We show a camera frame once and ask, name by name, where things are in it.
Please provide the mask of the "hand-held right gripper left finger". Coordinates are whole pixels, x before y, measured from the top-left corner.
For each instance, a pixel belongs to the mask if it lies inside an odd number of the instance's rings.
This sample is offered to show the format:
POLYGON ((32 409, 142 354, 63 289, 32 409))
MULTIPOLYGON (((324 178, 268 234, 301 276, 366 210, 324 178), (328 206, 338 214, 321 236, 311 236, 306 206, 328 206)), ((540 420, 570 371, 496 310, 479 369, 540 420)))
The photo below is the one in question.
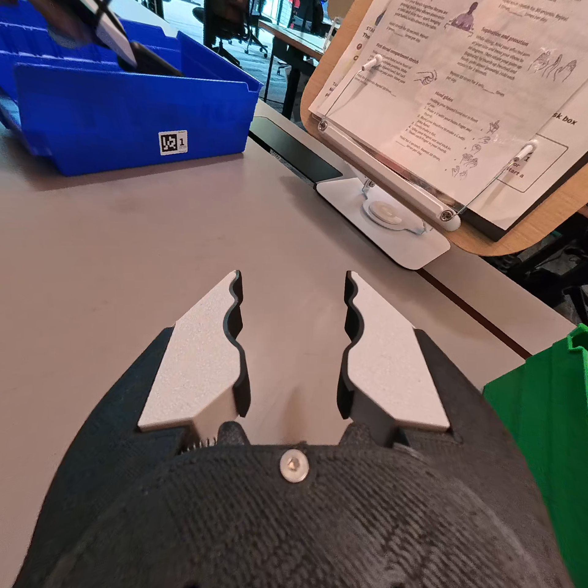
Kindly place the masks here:
POLYGON ((187 428, 190 442, 219 442, 224 423, 246 416, 242 302, 242 275, 233 270, 176 321, 138 419, 141 432, 187 428))

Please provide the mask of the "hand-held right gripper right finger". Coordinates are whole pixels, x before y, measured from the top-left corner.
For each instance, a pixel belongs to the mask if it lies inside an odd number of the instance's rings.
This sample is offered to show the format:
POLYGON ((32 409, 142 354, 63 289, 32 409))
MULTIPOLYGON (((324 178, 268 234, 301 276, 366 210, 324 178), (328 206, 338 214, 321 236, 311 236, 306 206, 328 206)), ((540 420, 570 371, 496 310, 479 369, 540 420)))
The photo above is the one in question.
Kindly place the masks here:
POLYGON ((349 270, 345 332, 336 403, 344 420, 367 427, 377 445, 405 443, 405 430, 450 432, 415 327, 377 290, 349 270))

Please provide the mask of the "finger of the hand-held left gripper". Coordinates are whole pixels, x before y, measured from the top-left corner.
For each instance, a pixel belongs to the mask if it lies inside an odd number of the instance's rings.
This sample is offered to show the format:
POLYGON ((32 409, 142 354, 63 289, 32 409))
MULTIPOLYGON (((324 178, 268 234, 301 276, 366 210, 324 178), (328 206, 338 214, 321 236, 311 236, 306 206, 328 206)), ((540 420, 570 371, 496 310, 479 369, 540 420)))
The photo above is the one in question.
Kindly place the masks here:
POLYGON ((126 65, 137 68, 134 50, 131 48, 127 34, 115 13, 108 6, 98 6, 94 14, 96 37, 107 48, 114 51, 126 65))
POLYGON ((82 21, 48 22, 52 40, 63 48, 80 48, 94 43, 94 34, 82 21))

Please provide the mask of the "blue plastic bin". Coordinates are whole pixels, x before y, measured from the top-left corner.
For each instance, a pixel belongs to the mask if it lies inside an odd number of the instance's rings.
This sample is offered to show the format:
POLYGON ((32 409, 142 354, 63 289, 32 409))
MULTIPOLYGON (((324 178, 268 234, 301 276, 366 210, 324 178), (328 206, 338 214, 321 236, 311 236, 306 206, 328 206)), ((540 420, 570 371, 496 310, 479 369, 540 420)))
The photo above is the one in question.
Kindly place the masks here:
POLYGON ((184 77, 125 72, 109 49, 58 45, 29 2, 1 6, 1 128, 65 176, 243 152, 261 83, 137 2, 111 6, 184 77))

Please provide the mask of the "green plastic bin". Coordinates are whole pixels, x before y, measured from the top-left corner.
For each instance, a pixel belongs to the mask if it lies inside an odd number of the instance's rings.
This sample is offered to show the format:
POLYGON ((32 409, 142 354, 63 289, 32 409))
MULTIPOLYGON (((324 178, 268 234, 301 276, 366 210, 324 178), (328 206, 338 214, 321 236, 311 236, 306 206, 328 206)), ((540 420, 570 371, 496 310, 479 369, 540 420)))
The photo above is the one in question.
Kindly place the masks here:
POLYGON ((525 457, 575 587, 587 587, 587 326, 489 382, 483 396, 525 457))

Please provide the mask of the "black office chair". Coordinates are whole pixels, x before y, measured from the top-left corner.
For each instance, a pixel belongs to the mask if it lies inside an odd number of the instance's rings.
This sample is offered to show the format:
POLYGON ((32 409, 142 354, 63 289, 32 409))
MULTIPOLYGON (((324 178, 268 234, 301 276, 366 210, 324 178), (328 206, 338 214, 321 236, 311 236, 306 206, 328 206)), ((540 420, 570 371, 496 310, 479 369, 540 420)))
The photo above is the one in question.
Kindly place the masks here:
POLYGON ((192 10, 194 18, 203 25, 203 44, 217 55, 239 65, 223 41, 246 40, 250 33, 249 1, 202 1, 192 10))

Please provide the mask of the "wooden document stand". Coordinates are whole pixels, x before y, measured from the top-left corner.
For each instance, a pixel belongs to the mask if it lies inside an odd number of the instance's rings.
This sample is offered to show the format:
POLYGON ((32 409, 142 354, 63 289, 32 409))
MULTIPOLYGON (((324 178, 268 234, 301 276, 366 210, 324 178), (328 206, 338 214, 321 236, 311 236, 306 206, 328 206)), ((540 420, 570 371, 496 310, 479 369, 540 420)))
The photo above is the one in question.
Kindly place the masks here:
MULTIPOLYGON (((318 129, 319 119, 310 110, 312 102, 327 83, 337 61, 352 42, 352 37, 360 28, 361 21, 373 1, 348 1, 348 4, 349 10, 334 36, 334 41, 330 48, 325 50, 306 85, 300 115, 305 130, 341 157, 352 171, 363 179, 364 167, 359 160, 344 154, 342 148, 323 137, 318 129)), ((587 148, 578 155, 572 155, 570 163, 561 164, 560 168, 562 170, 556 172, 557 178, 548 183, 541 198, 504 234, 498 229, 492 229, 485 220, 473 212, 466 213, 466 218, 457 231, 441 233, 457 247, 479 256, 514 254, 537 244, 587 203, 587 148)))

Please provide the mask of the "wooden-edged table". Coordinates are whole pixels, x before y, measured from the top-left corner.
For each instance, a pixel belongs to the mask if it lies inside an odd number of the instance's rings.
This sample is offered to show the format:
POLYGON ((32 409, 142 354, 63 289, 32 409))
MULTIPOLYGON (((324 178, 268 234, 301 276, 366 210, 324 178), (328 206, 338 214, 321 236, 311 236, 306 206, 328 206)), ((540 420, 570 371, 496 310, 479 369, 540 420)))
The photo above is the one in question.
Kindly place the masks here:
POLYGON ((282 115, 287 119, 291 119, 300 77, 301 75, 310 77, 315 71, 325 52, 323 49, 324 39, 311 33, 292 30, 265 21, 261 21, 259 26, 273 36, 263 100, 266 102, 268 99, 273 62, 276 59, 280 60, 290 66, 282 115))

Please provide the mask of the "printed instruction sheets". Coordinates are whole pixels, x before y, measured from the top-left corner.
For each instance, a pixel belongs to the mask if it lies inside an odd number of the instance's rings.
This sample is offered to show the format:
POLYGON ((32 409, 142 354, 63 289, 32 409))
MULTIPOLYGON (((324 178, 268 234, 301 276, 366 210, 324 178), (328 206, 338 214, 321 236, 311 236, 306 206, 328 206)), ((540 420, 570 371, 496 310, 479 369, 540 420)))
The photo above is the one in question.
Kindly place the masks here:
POLYGON ((586 91, 587 1, 372 1, 308 110, 380 186, 320 193, 367 234, 500 239, 563 174, 555 119, 586 91))

